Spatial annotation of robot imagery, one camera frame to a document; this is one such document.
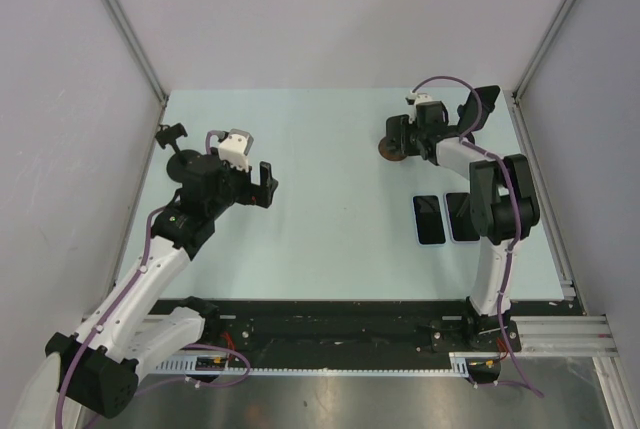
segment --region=metal beam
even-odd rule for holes
[[[118,32],[120,32],[120,35],[124,39],[125,44],[129,48],[131,55],[140,67],[140,70],[142,70],[149,86],[151,86],[151,90],[158,98],[158,101],[160,101],[160,104],[164,105],[167,101],[167,94],[162,88],[160,80],[149,62],[149,58],[142,49],[142,45],[131,26],[129,18],[122,9],[120,2],[118,0],[102,0],[102,2],[116,25]]]
[[[542,62],[545,54],[555,41],[558,33],[560,32],[560,29],[564,25],[567,17],[573,9],[573,6],[575,6],[576,1],[577,0],[563,0],[560,4],[560,7],[551,20],[551,24],[549,25],[547,32],[545,33],[542,41],[540,41],[540,44],[533,53],[533,57],[529,61],[529,64],[527,64],[527,68],[525,69],[524,74],[522,75],[520,81],[518,82],[518,85],[516,86],[516,89],[514,91],[516,100],[520,100],[524,95],[527,87],[529,86],[529,83],[531,82],[531,78],[540,66],[540,63]]]

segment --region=phone screen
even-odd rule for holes
[[[413,211],[420,244],[444,244],[446,239],[438,196],[415,196]]]
[[[451,235],[457,242],[479,241],[480,236],[471,222],[471,195],[451,192],[446,195]]]

